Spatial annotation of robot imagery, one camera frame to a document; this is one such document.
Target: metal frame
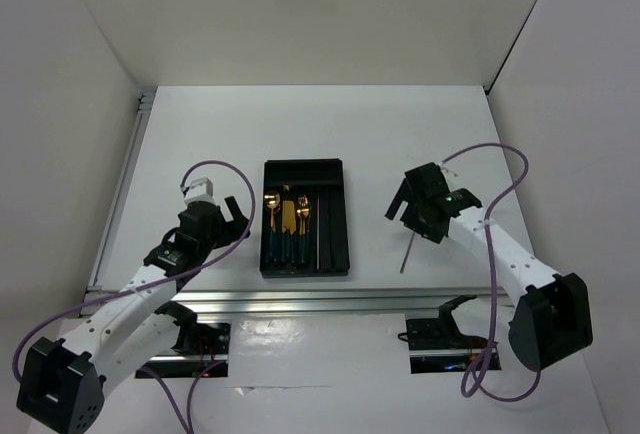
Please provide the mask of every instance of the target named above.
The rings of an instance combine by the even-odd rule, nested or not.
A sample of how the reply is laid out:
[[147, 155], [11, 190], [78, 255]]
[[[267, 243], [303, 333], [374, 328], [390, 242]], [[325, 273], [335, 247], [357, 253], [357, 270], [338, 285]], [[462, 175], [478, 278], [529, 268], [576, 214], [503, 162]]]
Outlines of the metal frame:
[[144, 138], [147, 124], [149, 123], [151, 108], [153, 107], [154, 101], [155, 89], [144, 91], [140, 97], [140, 105], [138, 106], [135, 125], [133, 126], [131, 137], [129, 138], [127, 152], [120, 170], [120, 176], [118, 177], [118, 184], [116, 185], [116, 192], [113, 196], [113, 201], [111, 202], [107, 223], [104, 231], [102, 232], [102, 238], [100, 239], [96, 259], [93, 263], [91, 275], [87, 282], [88, 291], [98, 285], [100, 266], [103, 259], [107, 256], [108, 252], [111, 251], [113, 246], [113, 234], [120, 224], [120, 218], [122, 217], [125, 200], [127, 198], [127, 193], [129, 192], [129, 186], [131, 185], [131, 179], [133, 178], [133, 172], [136, 167], [136, 161], [138, 159], [138, 154], [140, 153], [140, 147], [142, 146], [142, 139]]
[[[87, 300], [108, 294], [93, 290]], [[445, 302], [461, 296], [489, 298], [489, 289], [371, 289], [331, 291], [223, 291], [181, 292], [174, 297], [198, 313], [200, 322], [232, 321], [246, 317], [291, 317], [318, 314], [402, 313], [407, 317], [437, 316]], [[500, 292], [499, 303], [509, 305], [509, 298]], [[82, 311], [90, 316], [98, 309], [92, 306]]]

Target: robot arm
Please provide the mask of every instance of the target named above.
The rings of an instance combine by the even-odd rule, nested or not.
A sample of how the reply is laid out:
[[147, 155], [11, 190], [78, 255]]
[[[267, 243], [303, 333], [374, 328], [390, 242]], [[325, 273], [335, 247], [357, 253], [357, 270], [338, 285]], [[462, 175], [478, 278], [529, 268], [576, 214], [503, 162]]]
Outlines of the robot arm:
[[[214, 249], [237, 241], [249, 221], [233, 197], [225, 199], [233, 219], [224, 219], [209, 179], [192, 182], [183, 194], [187, 208], [178, 215], [180, 227], [167, 232], [123, 289], [134, 292], [104, 305], [62, 338], [42, 337], [29, 349], [20, 410], [58, 433], [81, 434], [109, 393], [151, 357], [197, 349], [212, 328], [199, 325], [195, 313], [171, 298]], [[194, 268], [193, 276], [154, 285]]]
[[[512, 318], [503, 321], [509, 321], [509, 344], [525, 367], [539, 372], [593, 342], [587, 287], [582, 279], [576, 274], [561, 276], [493, 220], [485, 221], [480, 201], [466, 189], [451, 191], [438, 165], [430, 163], [406, 172], [386, 217], [393, 219], [403, 201], [407, 207], [401, 221], [406, 227], [436, 243], [449, 237], [485, 265], [485, 224], [491, 224], [498, 284], [516, 306]], [[473, 314], [473, 306], [473, 310], [486, 313], [478, 302], [467, 301], [457, 310]], [[460, 319], [460, 314], [452, 312], [454, 319]], [[511, 315], [511, 311], [499, 313], [503, 318], [505, 314]], [[476, 323], [478, 329], [486, 326], [486, 315], [476, 317], [483, 320]], [[485, 328], [465, 334], [486, 332]]]

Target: cable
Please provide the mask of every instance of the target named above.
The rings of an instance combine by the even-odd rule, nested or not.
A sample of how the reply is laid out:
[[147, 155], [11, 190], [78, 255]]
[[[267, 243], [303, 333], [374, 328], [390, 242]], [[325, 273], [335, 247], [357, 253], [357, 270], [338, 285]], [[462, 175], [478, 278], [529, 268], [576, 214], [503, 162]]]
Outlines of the cable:
[[184, 417], [180, 412], [180, 409], [178, 408], [178, 403], [176, 403], [175, 398], [173, 397], [173, 395], [171, 394], [171, 391], [169, 390], [169, 386], [167, 386], [167, 384], [162, 380], [162, 377], [160, 377], [154, 370], [149, 369], [147, 366], [142, 366], [139, 369], [139, 371], [144, 372], [145, 374], [153, 377], [156, 381], [158, 381], [158, 383], [160, 384], [160, 387], [162, 387], [162, 390], [167, 395], [167, 398], [171, 403], [173, 412], [175, 412], [176, 416], [178, 416], [178, 420], [180, 421], [180, 424], [182, 424], [182, 428], [184, 429], [184, 432], [186, 432], [187, 434], [193, 434], [193, 430], [189, 429], [189, 425], [187, 424], [187, 421], [184, 420]]
[[206, 369], [203, 369], [202, 372], [198, 374], [198, 377], [196, 377], [191, 383], [191, 388], [189, 389], [189, 394], [187, 395], [187, 423], [189, 424], [189, 429], [191, 429], [190, 432], [187, 431], [188, 434], [195, 434], [195, 430], [193, 428], [193, 420], [191, 419], [191, 403], [193, 402], [193, 393], [196, 390], [196, 385], [198, 384], [198, 381], [205, 376], [205, 374], [207, 374], [214, 367], [217, 367], [223, 363], [224, 361], [216, 361], [211, 363], [211, 365], [207, 366]]
[[[189, 174], [191, 174], [198, 167], [205, 166], [205, 165], [223, 166], [223, 167], [226, 167], [228, 169], [231, 169], [236, 174], [238, 174], [240, 176], [240, 178], [242, 178], [244, 183], [247, 185], [247, 188], [249, 189], [249, 195], [251, 196], [251, 214], [249, 215], [249, 222], [247, 223], [247, 227], [245, 228], [245, 230], [242, 233], [242, 235], [240, 236], [240, 238], [235, 243], [233, 243], [231, 246], [229, 246], [229, 248], [226, 251], [224, 251], [222, 254], [220, 254], [219, 256], [214, 257], [213, 259], [211, 259], [208, 262], [205, 262], [201, 266], [194, 267], [193, 269], [189, 269], [189, 270], [187, 270], [187, 271], [185, 271], [185, 272], [183, 272], [181, 274], [178, 274], [176, 276], [167, 277], [166, 279], [160, 279], [158, 281], [150, 282], [149, 284], [146, 284], [146, 288], [147, 289], [151, 289], [151, 288], [154, 288], [156, 286], [160, 286], [162, 284], [167, 284], [169, 282], [179, 281], [180, 279], [184, 279], [186, 277], [193, 276], [194, 274], [197, 274], [198, 272], [202, 271], [203, 269], [206, 269], [207, 267], [210, 267], [210, 266], [214, 265], [216, 262], [224, 259], [229, 254], [231, 254], [233, 251], [235, 251], [236, 248], [240, 245], [240, 243], [242, 243], [242, 241], [244, 241], [245, 238], [247, 237], [247, 235], [249, 234], [249, 230], [251, 229], [251, 225], [253, 224], [253, 219], [254, 219], [255, 213], [256, 213], [256, 195], [253, 192], [253, 187], [251, 186], [251, 182], [249, 181], [249, 178], [240, 169], [238, 169], [237, 167], [233, 166], [232, 164], [229, 164], [228, 162], [224, 162], [224, 161], [213, 161], [212, 160], [212, 161], [198, 162], [197, 164], [191, 166], [189, 168], [189, 170], [187, 170], [187, 173], [182, 178], [182, 182], [180, 183], [180, 187], [181, 188], [184, 187], [184, 184], [185, 184], [187, 178], [189, 177]], [[15, 377], [16, 381], [18, 381], [19, 383], [22, 382], [22, 374], [20, 373], [20, 368], [19, 368], [20, 355], [22, 354], [22, 351], [24, 350], [24, 348], [27, 345], [27, 343], [31, 340], [31, 338], [33, 336], [35, 336], [38, 332], [40, 332], [42, 329], [47, 327], [49, 324], [57, 321], [58, 319], [61, 319], [61, 318], [65, 317], [65, 316], [68, 316], [69, 314], [72, 314], [72, 313], [74, 313], [76, 311], [84, 309], [85, 307], [95, 306], [96, 304], [102, 304], [102, 303], [105, 303], [105, 302], [114, 301], [114, 300], [120, 299], [122, 297], [131, 296], [132, 294], [135, 294], [135, 291], [126, 290], [126, 291], [120, 291], [120, 292], [116, 292], [116, 293], [113, 293], [113, 294], [108, 294], [106, 296], [98, 297], [98, 298], [92, 299], [90, 301], [85, 301], [85, 302], [82, 302], [82, 303], [77, 304], [75, 306], [71, 306], [71, 307], [69, 307], [67, 309], [64, 309], [63, 311], [61, 311], [61, 312], [59, 312], [57, 314], [54, 314], [53, 316], [45, 319], [44, 321], [42, 321], [41, 323], [36, 325], [18, 343], [18, 347], [16, 347], [16, 350], [13, 353], [13, 360], [11, 362], [11, 369], [13, 371], [13, 377]]]
[[[480, 354], [478, 355], [478, 357], [476, 357], [469, 364], [464, 375], [462, 376], [462, 383], [460, 386], [460, 390], [462, 392], [462, 395], [467, 398], [473, 396], [478, 390], [480, 390], [486, 396], [496, 401], [518, 402], [529, 397], [536, 390], [536, 388], [538, 387], [538, 384], [540, 383], [540, 377], [541, 377], [540, 372], [536, 374], [536, 379], [533, 382], [533, 385], [529, 388], [529, 390], [527, 390], [527, 392], [517, 397], [513, 397], [513, 398], [499, 397], [487, 391], [484, 387], [482, 387], [482, 382], [484, 381], [484, 378], [491, 364], [491, 356], [493, 355], [493, 349], [496, 346], [496, 325], [497, 325], [497, 316], [498, 316], [498, 274], [497, 274], [497, 268], [496, 268], [496, 257], [495, 257], [495, 249], [493, 246], [493, 238], [491, 236], [491, 223], [488, 221], [490, 220], [491, 213], [495, 209], [496, 205], [500, 201], [502, 201], [502, 199], [504, 199], [507, 196], [507, 194], [514, 191], [520, 184], [522, 184], [522, 181], [524, 181], [524, 178], [527, 177], [527, 174], [529, 173], [529, 159], [527, 159], [527, 156], [525, 156], [522, 151], [520, 151], [519, 149], [516, 149], [513, 146], [509, 146], [507, 144], [502, 144], [499, 142], [484, 142], [482, 144], [475, 144], [473, 146], [469, 146], [465, 149], [462, 149], [450, 155], [449, 157], [445, 158], [442, 161], [442, 164], [445, 164], [469, 151], [473, 151], [475, 149], [480, 149], [483, 147], [499, 147], [500, 149], [513, 152], [514, 154], [517, 154], [520, 157], [520, 159], [522, 159], [524, 167], [522, 169], [522, 174], [520, 174], [520, 176], [507, 189], [502, 191], [500, 194], [498, 194], [498, 196], [493, 201], [491, 201], [491, 203], [489, 204], [489, 207], [487, 207], [487, 210], [484, 213], [484, 220], [485, 220], [484, 232], [487, 237], [487, 251], [489, 254], [489, 271], [491, 276], [491, 315], [489, 316], [489, 335], [487, 337], [487, 346], [482, 351], [480, 351]], [[480, 371], [476, 373], [476, 370], [478, 369], [478, 365], [480, 363], [482, 363], [480, 367]], [[473, 376], [474, 382], [471, 388], [467, 390], [467, 383], [469, 382], [469, 376], [471, 375]]]

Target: white tabletop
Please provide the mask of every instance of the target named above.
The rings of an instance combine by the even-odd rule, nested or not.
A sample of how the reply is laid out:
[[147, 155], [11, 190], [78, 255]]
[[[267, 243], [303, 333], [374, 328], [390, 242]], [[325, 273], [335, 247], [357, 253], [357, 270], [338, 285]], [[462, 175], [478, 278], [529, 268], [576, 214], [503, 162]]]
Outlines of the white tabletop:
[[[78, 321], [65, 321], [61, 334]], [[459, 373], [410, 374], [401, 314], [237, 320], [229, 377], [203, 380], [193, 408], [196, 433], [216, 434], [607, 434], [582, 355], [543, 372], [517, 404], [478, 394], [464, 399]], [[533, 374], [502, 357], [486, 387], [512, 396]], [[190, 379], [170, 379], [184, 412]], [[130, 378], [107, 399], [91, 434], [181, 434], [164, 392]], [[36, 421], [29, 434], [50, 431]]]
[[[481, 87], [161, 87], [98, 284], [120, 289], [162, 235], [177, 225], [176, 216], [184, 209], [178, 184], [192, 164], [204, 159], [231, 162], [249, 176], [260, 196], [266, 160], [337, 157], [344, 162], [348, 277], [263, 279], [256, 222], [236, 253], [200, 273], [187, 290], [486, 286], [485, 270], [448, 240], [436, 245], [417, 239], [400, 274], [410, 232], [384, 213], [406, 170], [497, 140]], [[511, 182], [499, 149], [466, 154], [451, 168], [485, 203]], [[207, 167], [193, 175], [210, 177], [219, 202], [234, 195], [248, 213], [249, 196], [235, 174]], [[262, 208], [258, 206], [258, 216]], [[495, 218], [530, 247], [515, 196], [501, 203]]]

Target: metal rod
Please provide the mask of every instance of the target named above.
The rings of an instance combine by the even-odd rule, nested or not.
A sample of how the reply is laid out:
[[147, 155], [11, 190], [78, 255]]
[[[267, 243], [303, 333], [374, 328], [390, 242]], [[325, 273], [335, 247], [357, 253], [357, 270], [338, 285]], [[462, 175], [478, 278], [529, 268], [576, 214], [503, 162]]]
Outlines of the metal rod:
[[413, 245], [413, 238], [416, 237], [415, 231], [411, 233], [411, 239], [409, 239], [409, 245], [407, 246], [407, 252], [404, 254], [404, 259], [402, 260], [402, 266], [400, 266], [400, 274], [404, 274], [404, 268], [407, 265], [407, 261], [409, 260], [409, 253], [411, 252], [411, 246]]

